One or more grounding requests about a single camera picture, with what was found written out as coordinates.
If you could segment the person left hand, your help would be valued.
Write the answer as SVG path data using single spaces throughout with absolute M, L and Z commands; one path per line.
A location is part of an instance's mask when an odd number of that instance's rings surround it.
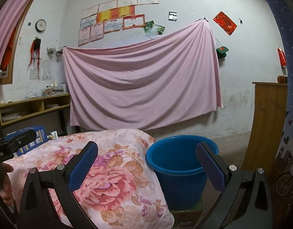
M 0 196 L 2 197 L 6 205 L 14 204 L 14 197 L 12 192 L 11 180 L 9 179 L 8 173 L 12 173 L 14 168 L 10 164 L 2 163 L 4 168 L 4 179 L 2 182 L 2 190 L 0 191 Z

